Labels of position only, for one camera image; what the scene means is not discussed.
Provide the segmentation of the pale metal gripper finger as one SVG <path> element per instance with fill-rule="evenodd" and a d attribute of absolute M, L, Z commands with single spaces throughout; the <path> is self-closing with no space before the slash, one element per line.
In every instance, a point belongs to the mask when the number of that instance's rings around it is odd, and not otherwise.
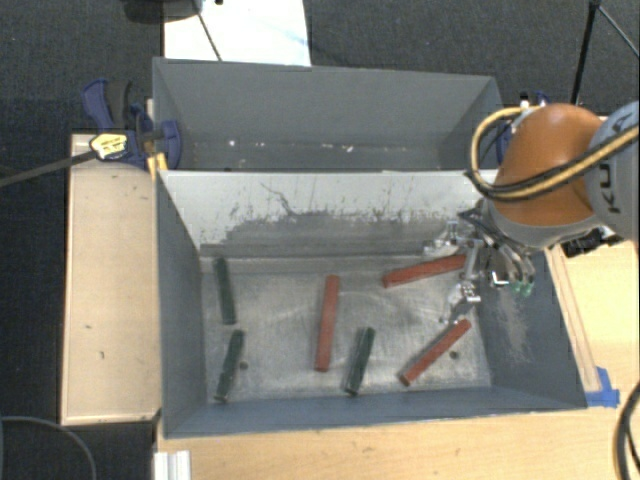
<path fill-rule="evenodd" d="M 427 258 L 464 254 L 473 245 L 475 231 L 463 220 L 448 220 L 433 238 L 424 241 L 422 253 Z"/>
<path fill-rule="evenodd" d="M 476 284 L 472 281 L 461 281 L 456 284 L 447 297 L 447 309 L 439 319 L 440 323 L 452 325 L 461 320 L 472 309 L 476 308 L 482 298 Z"/>

